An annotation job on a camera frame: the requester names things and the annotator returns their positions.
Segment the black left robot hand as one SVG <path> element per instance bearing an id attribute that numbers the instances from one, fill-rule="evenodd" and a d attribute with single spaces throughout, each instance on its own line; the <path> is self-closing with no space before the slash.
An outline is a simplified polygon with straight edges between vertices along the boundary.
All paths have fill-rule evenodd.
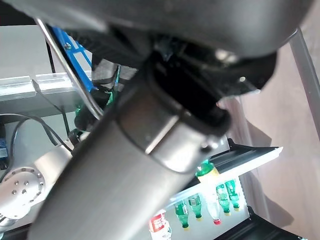
<path id="1" fill-rule="evenodd" d="M 260 90 L 311 0 L 10 0 L 136 74 L 44 201 L 30 240 L 128 240 L 195 175 L 231 126 L 220 99 Z"/>

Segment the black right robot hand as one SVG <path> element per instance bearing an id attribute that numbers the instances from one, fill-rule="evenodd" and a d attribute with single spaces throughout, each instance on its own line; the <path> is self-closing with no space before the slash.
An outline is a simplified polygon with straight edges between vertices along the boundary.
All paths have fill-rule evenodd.
<path id="1" fill-rule="evenodd" d="M 94 89 L 91 95 L 95 102 L 104 110 L 112 96 L 111 92 Z M 97 119 L 92 115 L 88 108 L 82 104 L 75 111 L 74 125 L 80 131 L 90 132 L 95 125 Z"/>

